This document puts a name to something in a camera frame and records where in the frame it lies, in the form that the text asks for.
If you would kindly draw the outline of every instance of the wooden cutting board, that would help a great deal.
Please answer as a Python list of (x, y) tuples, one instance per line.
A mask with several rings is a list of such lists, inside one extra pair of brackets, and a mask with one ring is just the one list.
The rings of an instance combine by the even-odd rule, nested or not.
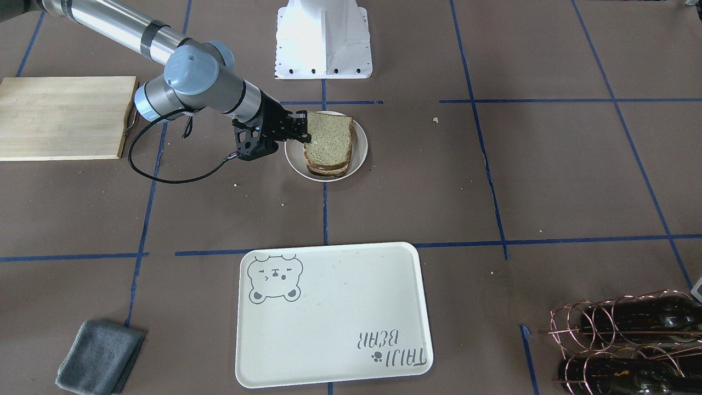
[(5, 78), (0, 161), (117, 159), (136, 77)]

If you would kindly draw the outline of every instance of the robotic arm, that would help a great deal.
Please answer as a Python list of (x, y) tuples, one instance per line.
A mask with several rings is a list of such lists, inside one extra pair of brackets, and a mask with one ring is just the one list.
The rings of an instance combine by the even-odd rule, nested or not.
[[(0, 22), (40, 10), (65, 16), (164, 65), (164, 73), (134, 96), (148, 121), (170, 122), (211, 107), (232, 118), (237, 157), (242, 160), (275, 153), (277, 141), (310, 142), (307, 112), (285, 110), (237, 75), (234, 56), (220, 41), (203, 44), (115, 0), (0, 0)], [(177, 110), (182, 112), (165, 117)]]

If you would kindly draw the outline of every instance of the light blue joint cap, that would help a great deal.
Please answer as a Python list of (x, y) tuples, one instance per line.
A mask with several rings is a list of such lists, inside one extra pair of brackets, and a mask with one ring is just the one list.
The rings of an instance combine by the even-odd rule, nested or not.
[(146, 99), (146, 85), (139, 86), (134, 94), (134, 105), (137, 111), (144, 117), (147, 121), (151, 122), (161, 115), (151, 106), (149, 101)]
[(229, 49), (227, 44), (224, 44), (219, 40), (208, 41), (207, 44), (212, 44), (212, 46), (217, 48), (217, 51), (219, 51), (222, 59), (224, 59), (224, 66), (227, 69), (234, 71), (234, 54), (232, 53), (232, 50)]
[(164, 78), (176, 92), (194, 96), (205, 92), (217, 81), (219, 62), (192, 45), (178, 47), (166, 62)]

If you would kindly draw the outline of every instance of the white plastic object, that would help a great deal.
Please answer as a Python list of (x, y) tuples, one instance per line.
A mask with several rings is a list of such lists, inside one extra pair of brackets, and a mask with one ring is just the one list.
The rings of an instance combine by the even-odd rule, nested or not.
[(373, 73), (368, 12), (356, 0), (289, 0), (278, 10), (275, 76), (356, 79)]
[(244, 387), (421, 375), (433, 361), (412, 245), (255, 250), (241, 260), (234, 364)]
[(697, 284), (695, 284), (694, 287), (692, 287), (692, 290), (690, 291), (692, 293), (692, 296), (697, 298), (700, 303), (702, 303), (702, 278), (700, 278), (697, 281)]
[[(336, 111), (319, 112), (322, 114), (344, 115), (341, 112)], [(348, 171), (341, 177), (322, 177), (311, 173), (305, 164), (304, 145), (295, 140), (287, 140), (285, 142), (285, 158), (287, 158), (290, 166), (306, 179), (325, 183), (343, 180), (351, 174), (354, 174), (361, 167), (363, 162), (366, 160), (366, 156), (368, 155), (368, 138), (366, 137), (366, 132), (363, 130), (361, 125), (356, 122), (356, 120), (353, 121), (353, 127), (356, 133), (354, 133), (353, 141), (351, 142), (351, 162), (349, 163)]]

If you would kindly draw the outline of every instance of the bread slice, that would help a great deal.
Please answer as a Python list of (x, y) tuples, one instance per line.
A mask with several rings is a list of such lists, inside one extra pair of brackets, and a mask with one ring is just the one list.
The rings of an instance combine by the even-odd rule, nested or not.
[(351, 161), (353, 118), (319, 112), (307, 113), (307, 132), (311, 143), (305, 143), (305, 164), (311, 173), (339, 177), (346, 174)]

